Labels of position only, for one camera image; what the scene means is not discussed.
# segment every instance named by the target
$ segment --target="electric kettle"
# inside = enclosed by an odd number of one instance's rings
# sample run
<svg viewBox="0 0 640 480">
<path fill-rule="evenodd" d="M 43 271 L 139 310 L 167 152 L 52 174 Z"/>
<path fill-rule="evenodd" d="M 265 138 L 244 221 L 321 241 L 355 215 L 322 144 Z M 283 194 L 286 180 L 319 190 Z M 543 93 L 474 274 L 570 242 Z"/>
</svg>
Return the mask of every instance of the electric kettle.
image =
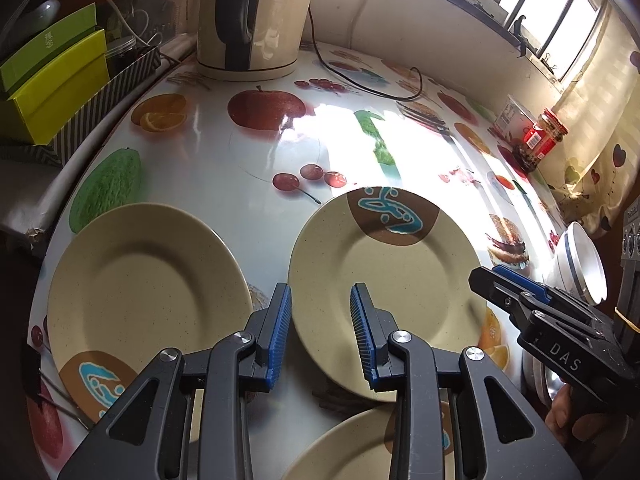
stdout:
<svg viewBox="0 0 640 480">
<path fill-rule="evenodd" d="M 293 72 L 310 0 L 200 0 L 198 69 L 263 81 Z"/>
</svg>

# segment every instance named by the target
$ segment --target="striped box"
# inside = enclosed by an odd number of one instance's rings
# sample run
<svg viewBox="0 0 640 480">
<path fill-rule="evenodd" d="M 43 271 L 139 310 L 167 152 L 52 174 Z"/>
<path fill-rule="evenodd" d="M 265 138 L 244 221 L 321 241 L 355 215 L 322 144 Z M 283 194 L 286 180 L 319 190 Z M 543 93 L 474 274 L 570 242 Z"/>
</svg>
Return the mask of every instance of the striped box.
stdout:
<svg viewBox="0 0 640 480">
<path fill-rule="evenodd" d="M 0 158 L 62 168 L 105 115 L 159 66 L 160 52 L 154 48 L 103 86 L 66 122 L 49 144 L 4 144 L 0 146 Z"/>
</svg>

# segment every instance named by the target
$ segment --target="kettle base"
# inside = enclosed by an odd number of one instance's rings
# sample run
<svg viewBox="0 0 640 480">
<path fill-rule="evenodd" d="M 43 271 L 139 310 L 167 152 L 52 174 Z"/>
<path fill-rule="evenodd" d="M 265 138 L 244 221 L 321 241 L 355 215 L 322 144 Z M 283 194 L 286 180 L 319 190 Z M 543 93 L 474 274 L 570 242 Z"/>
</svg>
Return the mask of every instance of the kettle base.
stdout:
<svg viewBox="0 0 640 480">
<path fill-rule="evenodd" d="M 220 81 L 267 81 L 268 79 L 277 79 L 289 75 L 296 69 L 296 63 L 297 60 L 285 66 L 268 68 L 266 70 L 243 70 L 234 72 L 232 70 L 213 68 L 198 62 L 198 72 L 206 77 Z"/>
</svg>

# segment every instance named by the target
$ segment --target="blue gripper pad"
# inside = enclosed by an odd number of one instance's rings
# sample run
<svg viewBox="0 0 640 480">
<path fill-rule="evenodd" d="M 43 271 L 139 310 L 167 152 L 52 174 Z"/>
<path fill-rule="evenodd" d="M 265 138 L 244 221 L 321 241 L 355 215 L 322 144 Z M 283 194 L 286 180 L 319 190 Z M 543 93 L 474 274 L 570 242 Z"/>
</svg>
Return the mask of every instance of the blue gripper pad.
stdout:
<svg viewBox="0 0 640 480">
<path fill-rule="evenodd" d="M 282 359 L 284 357 L 284 349 L 287 343 L 287 333 L 289 332 L 289 323 L 291 322 L 291 288 L 286 285 L 280 298 L 280 306 L 278 308 L 278 316 L 273 327 L 273 334 L 269 342 L 269 357 L 267 364 L 267 373 L 265 380 L 271 390 L 282 369 Z"/>
<path fill-rule="evenodd" d="M 508 269 L 503 265 L 495 266 L 492 271 L 528 290 L 540 303 L 550 303 L 551 300 L 546 295 L 545 287 L 543 285 L 540 285 L 538 282 L 534 282 L 529 278 L 525 278 L 524 276 L 519 275 L 517 272 L 514 272 L 513 270 Z"/>
<path fill-rule="evenodd" d="M 358 342 L 360 363 L 364 378 L 373 389 L 378 382 L 378 370 L 376 369 L 376 348 L 369 328 L 369 322 L 364 311 L 364 306 L 356 286 L 351 287 L 351 321 Z"/>
</svg>

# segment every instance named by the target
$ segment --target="glass jar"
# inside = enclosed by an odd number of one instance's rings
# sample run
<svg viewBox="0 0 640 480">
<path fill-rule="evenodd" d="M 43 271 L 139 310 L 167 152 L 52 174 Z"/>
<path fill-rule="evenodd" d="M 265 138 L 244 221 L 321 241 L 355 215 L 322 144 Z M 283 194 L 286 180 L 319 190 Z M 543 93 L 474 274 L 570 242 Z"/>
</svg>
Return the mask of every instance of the glass jar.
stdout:
<svg viewBox="0 0 640 480">
<path fill-rule="evenodd" d="M 540 114 L 536 123 L 522 139 L 522 143 L 513 149 L 513 156 L 527 173 L 535 170 L 540 160 L 553 149 L 567 134 L 556 115 L 548 108 Z"/>
</svg>

